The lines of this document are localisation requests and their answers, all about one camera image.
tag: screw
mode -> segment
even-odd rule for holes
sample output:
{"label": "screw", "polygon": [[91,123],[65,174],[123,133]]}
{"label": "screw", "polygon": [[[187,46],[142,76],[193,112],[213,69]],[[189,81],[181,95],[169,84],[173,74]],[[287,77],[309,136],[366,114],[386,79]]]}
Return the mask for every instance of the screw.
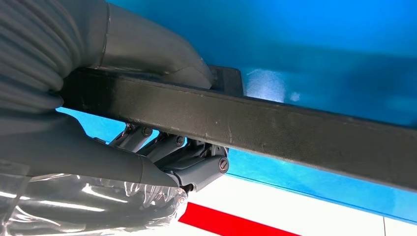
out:
{"label": "screw", "polygon": [[219,169],[222,173],[226,173],[227,170],[229,169],[229,162],[227,161],[226,158],[223,158],[220,160]]}
{"label": "screw", "polygon": [[184,144],[184,137],[183,136],[178,136],[177,137],[177,146],[180,147]]}
{"label": "screw", "polygon": [[142,129],[142,134],[143,134],[143,136],[145,136],[145,137],[149,137],[149,136],[152,134],[152,129],[149,129],[149,128],[143,128],[143,129]]}

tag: black metal bar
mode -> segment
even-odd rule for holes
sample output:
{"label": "black metal bar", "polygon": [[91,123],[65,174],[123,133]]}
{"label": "black metal bar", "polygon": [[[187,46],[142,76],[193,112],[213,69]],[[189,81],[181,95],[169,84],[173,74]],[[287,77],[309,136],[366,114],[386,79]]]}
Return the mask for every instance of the black metal bar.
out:
{"label": "black metal bar", "polygon": [[417,130],[148,79],[79,70],[61,95],[70,109],[417,190]]}

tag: white surface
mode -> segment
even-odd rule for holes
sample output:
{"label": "white surface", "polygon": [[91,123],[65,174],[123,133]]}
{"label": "white surface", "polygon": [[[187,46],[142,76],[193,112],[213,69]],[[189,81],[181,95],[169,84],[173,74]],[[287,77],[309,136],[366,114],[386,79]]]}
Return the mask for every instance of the white surface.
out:
{"label": "white surface", "polygon": [[382,216],[223,176],[189,201],[302,236],[383,236]]}
{"label": "white surface", "polygon": [[138,236],[217,236],[208,231],[195,228],[190,225],[176,222],[170,226],[156,230],[139,231]]}
{"label": "white surface", "polygon": [[417,225],[385,218],[386,236],[417,236]]}

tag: blue surface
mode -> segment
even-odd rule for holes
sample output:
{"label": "blue surface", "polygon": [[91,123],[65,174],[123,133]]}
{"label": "blue surface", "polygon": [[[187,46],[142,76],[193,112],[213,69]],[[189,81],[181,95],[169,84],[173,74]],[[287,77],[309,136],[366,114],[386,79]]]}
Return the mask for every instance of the blue surface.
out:
{"label": "blue surface", "polygon": [[[208,64],[238,68],[248,96],[417,124],[417,1],[110,2],[184,36]],[[107,122],[84,125],[122,129]],[[230,161],[233,175],[417,222],[414,193],[237,150]]]}

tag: plastic wrap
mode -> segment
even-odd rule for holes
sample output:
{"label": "plastic wrap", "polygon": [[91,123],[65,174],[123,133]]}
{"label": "plastic wrap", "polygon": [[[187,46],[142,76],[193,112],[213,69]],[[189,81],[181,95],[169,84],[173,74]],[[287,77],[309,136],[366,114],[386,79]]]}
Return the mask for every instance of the plastic wrap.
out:
{"label": "plastic wrap", "polygon": [[8,209],[2,211],[8,213],[1,235],[123,235],[169,225],[187,205],[181,188],[69,174],[33,177],[26,184],[22,179],[9,176],[14,188],[0,183],[8,196],[0,199]]}

